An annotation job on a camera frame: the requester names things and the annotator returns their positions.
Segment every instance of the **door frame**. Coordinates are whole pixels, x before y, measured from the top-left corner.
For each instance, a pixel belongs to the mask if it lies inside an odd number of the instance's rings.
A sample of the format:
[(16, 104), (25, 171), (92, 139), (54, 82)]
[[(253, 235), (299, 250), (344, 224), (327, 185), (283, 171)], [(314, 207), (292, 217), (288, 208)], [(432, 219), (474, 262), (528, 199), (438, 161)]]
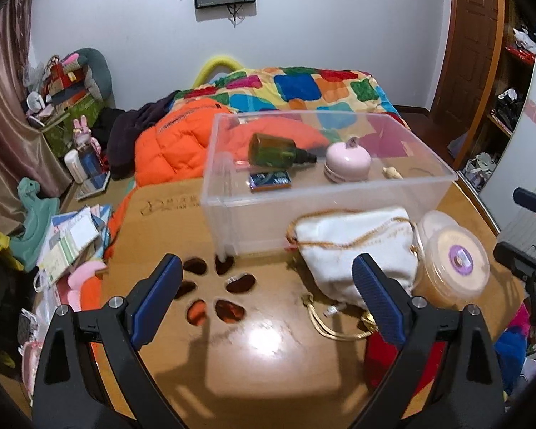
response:
[(466, 133), (466, 138), (462, 144), (461, 149), (458, 152), (455, 161), (453, 162), (453, 169), (456, 171), (462, 167), (466, 154), (469, 153), (470, 147), (473, 144), (475, 135), (478, 131), (478, 127), (481, 123), (482, 116), (488, 107), (488, 100), (490, 93), (492, 92), (493, 85), (495, 84), (496, 72), (498, 71), (498, 62), (500, 61), (500, 55), (502, 53), (502, 40), (504, 38), (504, 18), (506, 11), (506, 0), (498, 0), (498, 18), (496, 20), (496, 36), (495, 47), (493, 48), (492, 59), (490, 60), (490, 68), (488, 71), (488, 77), (484, 90), (482, 91), (481, 101), (478, 104), (477, 111), (470, 125), (469, 131)]
[(443, 65), (441, 67), (441, 74), (439, 76), (439, 82), (435, 91), (435, 98), (433, 99), (433, 105), (429, 113), (429, 119), (435, 122), (437, 110), (441, 101), (441, 93), (443, 85), (446, 81), (446, 76), (449, 70), (450, 48), (453, 46), (453, 40), (455, 38), (455, 26), (457, 22), (457, 0), (450, 1), (450, 19), (449, 19), (449, 35), (447, 36), (447, 43), (445, 46), (445, 57), (443, 58)]
[[(467, 136), (461, 150), (459, 151), (455, 161), (453, 162), (453, 169), (458, 170), (462, 166), (462, 162), (468, 153), (470, 146), (475, 139), (475, 134), (478, 130), (482, 116), (486, 110), (488, 100), (490, 98), (490, 93), (492, 91), (493, 84), (496, 78), (496, 72), (498, 70), (498, 62), (500, 60), (500, 55), (502, 51), (502, 39), (504, 33), (504, 17), (505, 17), (505, 0), (497, 0), (498, 2), (498, 17), (496, 21), (496, 36), (495, 36), (495, 46), (493, 48), (492, 59), (490, 61), (490, 68), (488, 76), (486, 78), (484, 89), (482, 90), (481, 101), (478, 104), (475, 116), (467, 132)], [(445, 58), (443, 59), (443, 66), (441, 68), (441, 76), (439, 77), (439, 83), (437, 85), (437, 90), (435, 92), (435, 99), (433, 100), (433, 107), (431, 108), (431, 113), (429, 118), (438, 125), (436, 122), (436, 116), (438, 109), (440, 108), (440, 99), (442, 94), (443, 84), (446, 81), (448, 74), (449, 63), (450, 63), (450, 50), (453, 46), (453, 40), (455, 38), (455, 26), (457, 19), (457, 0), (451, 0), (450, 7), (450, 23), (449, 23), (449, 36), (447, 37), (447, 44), (445, 47)]]

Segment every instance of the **blue gripper pad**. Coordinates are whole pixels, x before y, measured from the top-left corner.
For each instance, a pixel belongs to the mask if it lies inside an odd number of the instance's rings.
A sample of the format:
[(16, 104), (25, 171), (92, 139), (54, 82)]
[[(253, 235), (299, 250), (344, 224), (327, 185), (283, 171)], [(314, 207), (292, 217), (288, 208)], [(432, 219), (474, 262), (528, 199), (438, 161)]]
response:
[[(400, 292), (392, 291), (398, 287), (408, 299), (407, 293), (398, 283), (397, 286), (393, 285), (396, 282), (392, 282), (385, 276), (381, 268), (367, 253), (359, 255), (353, 260), (352, 278), (359, 294), (373, 315), (383, 339), (401, 349), (406, 340), (407, 321), (397, 305), (397, 300), (401, 301), (404, 297), (398, 295)], [(403, 311), (406, 309), (410, 311), (410, 307), (406, 303), (401, 306)]]
[(165, 255), (151, 276), (138, 282), (127, 297), (132, 308), (129, 334), (137, 351), (155, 337), (182, 280), (181, 260), (175, 255)]

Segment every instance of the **teal dinosaur toy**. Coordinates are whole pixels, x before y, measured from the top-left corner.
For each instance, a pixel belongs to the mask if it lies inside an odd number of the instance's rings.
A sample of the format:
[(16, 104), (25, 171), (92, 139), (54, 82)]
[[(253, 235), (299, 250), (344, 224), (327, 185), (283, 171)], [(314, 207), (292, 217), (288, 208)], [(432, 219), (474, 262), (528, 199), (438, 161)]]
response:
[(10, 238), (10, 249), (26, 272), (35, 268), (50, 220), (59, 210), (59, 198), (40, 200), (39, 191), (40, 184), (27, 177), (18, 184), (18, 197), (26, 209), (26, 220), (23, 235)]

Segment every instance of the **green glass bottle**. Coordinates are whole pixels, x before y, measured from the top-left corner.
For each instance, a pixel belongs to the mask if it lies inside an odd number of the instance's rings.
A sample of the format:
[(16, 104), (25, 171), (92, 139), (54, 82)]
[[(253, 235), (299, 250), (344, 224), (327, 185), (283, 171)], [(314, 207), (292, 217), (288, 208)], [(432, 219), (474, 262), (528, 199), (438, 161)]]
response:
[(296, 147), (296, 143), (284, 137), (256, 133), (250, 139), (248, 161), (255, 166), (289, 169), (293, 164), (315, 163), (316, 155)]

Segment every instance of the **white drawstring pouch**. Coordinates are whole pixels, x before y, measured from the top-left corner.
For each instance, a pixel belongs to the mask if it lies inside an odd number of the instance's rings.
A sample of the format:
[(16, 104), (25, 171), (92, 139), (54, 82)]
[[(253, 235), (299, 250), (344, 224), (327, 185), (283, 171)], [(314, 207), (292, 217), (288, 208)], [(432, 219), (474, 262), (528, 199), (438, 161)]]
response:
[(367, 309), (352, 280), (352, 263), (361, 253), (369, 253), (411, 294), (418, 260), (404, 208), (307, 215), (290, 225), (287, 237), (298, 246), (318, 288), (333, 300)]

